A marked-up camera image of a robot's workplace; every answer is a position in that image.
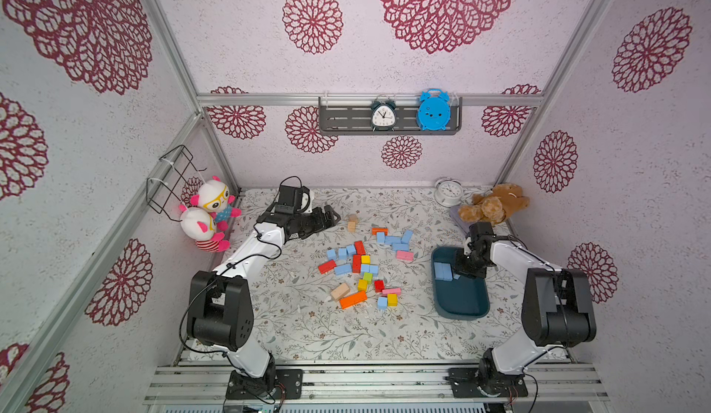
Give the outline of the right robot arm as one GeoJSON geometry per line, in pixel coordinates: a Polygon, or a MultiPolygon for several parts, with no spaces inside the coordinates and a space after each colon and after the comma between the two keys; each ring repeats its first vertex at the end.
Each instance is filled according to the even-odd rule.
{"type": "Polygon", "coordinates": [[[495,234],[489,222],[471,224],[466,247],[455,255],[455,273],[484,278],[494,267],[524,283],[524,294],[521,328],[480,359],[477,384],[490,396],[522,382],[524,370],[549,350],[591,342],[597,333],[584,272],[542,259],[515,238],[495,234]]]}

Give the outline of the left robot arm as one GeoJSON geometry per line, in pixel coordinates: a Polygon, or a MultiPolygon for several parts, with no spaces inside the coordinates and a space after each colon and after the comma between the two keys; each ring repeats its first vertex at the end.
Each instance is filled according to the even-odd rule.
{"type": "Polygon", "coordinates": [[[252,335],[255,315],[250,284],[268,262],[281,256],[288,241],[305,240],[340,221],[331,206],[313,206],[307,187],[282,184],[237,250],[212,272],[193,277],[179,332],[206,346],[205,355],[223,355],[238,373],[272,383],[273,355],[252,335]]]}

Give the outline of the long light blue block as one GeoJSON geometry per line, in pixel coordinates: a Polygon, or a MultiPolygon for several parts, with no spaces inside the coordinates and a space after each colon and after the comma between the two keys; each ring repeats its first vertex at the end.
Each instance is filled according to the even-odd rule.
{"type": "Polygon", "coordinates": [[[451,282],[454,279],[451,265],[449,263],[433,263],[434,276],[436,281],[451,282]]]}

